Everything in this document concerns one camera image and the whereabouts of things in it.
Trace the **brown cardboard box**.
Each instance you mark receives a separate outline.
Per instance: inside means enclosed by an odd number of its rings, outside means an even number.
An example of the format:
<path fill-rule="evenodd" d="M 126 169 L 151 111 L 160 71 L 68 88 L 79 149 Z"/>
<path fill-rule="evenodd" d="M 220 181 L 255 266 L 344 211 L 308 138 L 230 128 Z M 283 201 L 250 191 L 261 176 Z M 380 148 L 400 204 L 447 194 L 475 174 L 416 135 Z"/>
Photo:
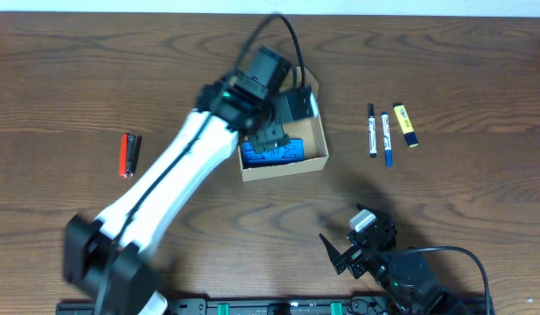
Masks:
<path fill-rule="evenodd" d="M 319 83 L 313 77 L 309 69 L 305 70 L 305 86 L 310 87 L 318 99 Z M 322 126 L 320 115 L 315 118 L 308 118 L 296 122 L 283 123 L 284 132 L 290 139 L 302 139 L 304 143 L 305 160 L 297 163 L 281 164 L 275 166 L 265 166 L 257 168 L 245 168 L 242 164 L 241 144 L 248 142 L 244 138 L 239 147 L 239 158 L 241 175 L 244 182 L 259 179 L 270 179 L 304 172 L 315 172 L 324 169 L 329 158 L 329 151 Z"/>

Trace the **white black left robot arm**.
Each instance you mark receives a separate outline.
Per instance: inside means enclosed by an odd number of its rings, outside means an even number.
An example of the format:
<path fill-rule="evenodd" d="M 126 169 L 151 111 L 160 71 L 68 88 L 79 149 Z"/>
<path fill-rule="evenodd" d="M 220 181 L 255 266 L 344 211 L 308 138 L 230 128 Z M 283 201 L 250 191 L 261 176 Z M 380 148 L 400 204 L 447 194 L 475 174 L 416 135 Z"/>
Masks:
<path fill-rule="evenodd" d="M 242 136 L 267 130 L 296 88 L 283 90 L 291 63 L 262 47 L 200 90 L 179 133 L 143 176 L 93 220 L 66 225 L 63 277 L 94 300 L 93 314 L 165 314 L 150 266 L 166 229 Z"/>

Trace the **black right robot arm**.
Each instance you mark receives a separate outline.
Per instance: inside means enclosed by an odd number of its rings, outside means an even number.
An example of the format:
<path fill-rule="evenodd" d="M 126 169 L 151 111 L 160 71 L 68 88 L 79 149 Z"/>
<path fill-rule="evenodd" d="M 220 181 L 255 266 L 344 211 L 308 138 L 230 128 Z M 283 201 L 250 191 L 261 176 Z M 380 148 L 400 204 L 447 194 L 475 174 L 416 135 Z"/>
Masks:
<path fill-rule="evenodd" d="M 427 261 L 418 253 L 396 253 L 396 225 L 381 210 L 357 206 L 350 219 L 341 253 L 324 235 L 328 257 L 337 274 L 348 271 L 355 279 L 371 275 L 389 297 L 389 304 L 402 314 L 469 314 L 462 300 L 441 286 Z"/>

